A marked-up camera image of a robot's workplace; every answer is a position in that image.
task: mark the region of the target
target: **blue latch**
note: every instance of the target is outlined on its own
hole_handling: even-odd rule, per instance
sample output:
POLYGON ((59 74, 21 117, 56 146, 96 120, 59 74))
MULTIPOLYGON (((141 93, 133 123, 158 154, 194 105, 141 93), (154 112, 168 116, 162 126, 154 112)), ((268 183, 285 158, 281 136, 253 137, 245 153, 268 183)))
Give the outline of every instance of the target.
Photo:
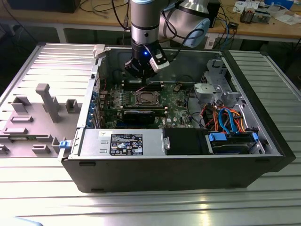
POLYGON ((253 138, 254 138, 255 141, 259 140, 257 133, 252 133, 252 135, 253 135, 253 138))
POLYGON ((227 141, 227 137, 224 133, 210 133, 209 141, 227 141))
POLYGON ((59 144, 59 147, 60 148, 69 149, 69 148, 72 147, 72 142, 73 142, 73 140, 64 140, 64 141, 61 141, 60 144, 59 144))

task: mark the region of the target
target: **workbench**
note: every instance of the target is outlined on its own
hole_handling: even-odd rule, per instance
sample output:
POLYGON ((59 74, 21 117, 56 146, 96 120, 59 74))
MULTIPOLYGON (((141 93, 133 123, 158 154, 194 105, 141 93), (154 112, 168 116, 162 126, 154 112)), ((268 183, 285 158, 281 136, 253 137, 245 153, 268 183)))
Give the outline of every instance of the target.
MULTIPOLYGON (((94 5, 104 4, 109 0, 94 0, 94 5)), ((297 42, 301 36, 300 24, 287 25, 274 18, 271 18, 269 24, 251 23, 244 24, 239 21, 240 14, 233 13, 233 5, 235 0, 221 0, 222 6, 226 15, 232 22, 238 23, 239 27, 235 35, 235 39, 247 40, 266 40, 266 41, 283 41, 297 42)), ((124 4, 123 0, 117 0, 115 6, 124 4)), ((82 6, 84 9, 91 10, 90 4, 87 2, 82 6)), ((110 6, 99 7, 98 9, 107 9, 110 6)), ((118 7, 117 13, 120 18, 124 18, 126 14, 126 6, 118 7)), ((301 7, 293 6, 292 10, 301 11, 301 7)), ((68 39, 64 29, 88 29, 88 30, 106 30, 106 31, 123 31, 119 26, 113 10, 108 10, 107 18, 98 16, 94 13, 85 12, 77 9, 75 13, 58 13, 58 12, 42 12, 29 10, 12 10, 10 12, 16 19, 25 26, 41 26, 54 27, 61 43, 67 43, 68 39)), ((0 3, 0 23, 14 25, 17 22, 11 18, 6 12, 2 3, 0 3)), ((206 34, 208 39, 205 48, 212 48, 216 38, 221 37, 224 33, 224 28, 220 21, 216 21, 214 28, 210 28, 206 34)))
MULTIPOLYGON (((87 72, 92 70, 95 63, 92 54, 94 46, 48 43, 48 46, 50 45, 52 48, 47 49, 44 46, 35 48, 0 97, 0 116, 4 117, 0 118, 0 121, 8 119, 5 119, 8 117, 7 113, 11 114, 13 111, 9 102, 22 90, 26 90, 30 100, 39 101, 35 94, 35 87, 39 82, 47 82, 53 88, 60 89, 54 93, 60 97, 59 103, 64 103, 67 98, 83 102, 82 94, 69 97, 70 94, 64 90, 72 88, 77 92, 86 89, 89 79, 87 72), (65 57, 72 53, 79 57, 61 59, 57 53, 65 57), (43 61, 45 55, 57 62, 56 67, 61 66, 64 69, 73 64, 76 66, 73 70, 65 68, 64 71, 68 73, 65 76, 54 76, 57 74, 53 72, 54 62, 43 61), (45 71, 42 69, 47 69, 48 75, 44 74, 45 71)), ((44 226, 301 224, 301 105, 296 100, 289 101, 288 99, 293 98, 284 93, 283 86, 291 84, 285 75, 278 77, 271 76, 265 71, 252 72, 256 70, 254 63, 256 57, 260 55, 259 52, 231 51, 231 53, 241 61, 241 68, 249 73, 248 80, 252 86, 258 92, 261 90, 261 98, 264 98, 262 101, 268 104, 269 111, 274 112, 273 120, 280 126, 281 133, 297 157, 283 170, 264 174, 248 188, 82 193, 56 157, 0 158, 1 215, 35 220, 44 226), (278 96, 275 96, 275 89, 279 90, 278 96)))

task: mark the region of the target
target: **table leg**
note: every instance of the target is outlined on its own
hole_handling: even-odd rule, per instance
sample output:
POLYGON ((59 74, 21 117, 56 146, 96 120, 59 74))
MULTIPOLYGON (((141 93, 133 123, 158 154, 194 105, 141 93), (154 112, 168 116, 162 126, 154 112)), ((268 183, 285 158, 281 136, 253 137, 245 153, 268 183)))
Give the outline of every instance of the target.
POLYGON ((205 49, 212 49, 215 43, 215 40, 218 38, 219 33, 209 33, 206 44, 205 44, 205 49))
POLYGON ((57 26, 56 32, 57 32, 58 38, 60 40, 60 43, 68 43, 67 36, 66 36, 66 34, 64 32, 64 28, 62 26, 57 26))
POLYGON ((5 32, 7 34, 9 34, 10 36, 14 36, 15 35, 15 31, 13 29, 13 25, 10 24, 1 24, 1 27, 3 27, 3 29, 5 30, 5 32))

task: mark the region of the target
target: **metal bracket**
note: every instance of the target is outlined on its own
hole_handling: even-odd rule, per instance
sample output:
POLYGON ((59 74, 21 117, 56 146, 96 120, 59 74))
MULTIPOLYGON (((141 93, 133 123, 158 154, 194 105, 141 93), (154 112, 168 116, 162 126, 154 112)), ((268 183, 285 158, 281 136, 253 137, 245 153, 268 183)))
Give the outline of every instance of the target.
POLYGON ((71 149, 71 154, 72 155, 78 155, 79 154, 79 148, 80 148, 81 143, 82 143, 83 134, 84 134, 84 129, 83 128, 80 128, 80 129, 76 130, 74 140, 73 140, 72 149, 71 149))
POLYGON ((106 55, 107 50, 105 50, 105 45, 101 45, 101 44, 95 45, 92 51, 94 59, 99 59, 101 57, 104 57, 106 55))
POLYGON ((163 145, 164 145, 164 149, 165 150, 169 150, 170 149, 169 137, 163 138, 163 145))

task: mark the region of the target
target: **yellow wire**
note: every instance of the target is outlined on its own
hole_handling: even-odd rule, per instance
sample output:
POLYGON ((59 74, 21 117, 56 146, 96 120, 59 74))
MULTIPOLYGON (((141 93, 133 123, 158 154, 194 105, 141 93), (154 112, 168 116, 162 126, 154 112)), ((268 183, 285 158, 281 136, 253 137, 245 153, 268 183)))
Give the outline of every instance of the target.
POLYGON ((240 118, 240 125, 241 125, 241 129, 245 132, 244 126, 243 126, 243 119, 240 118))

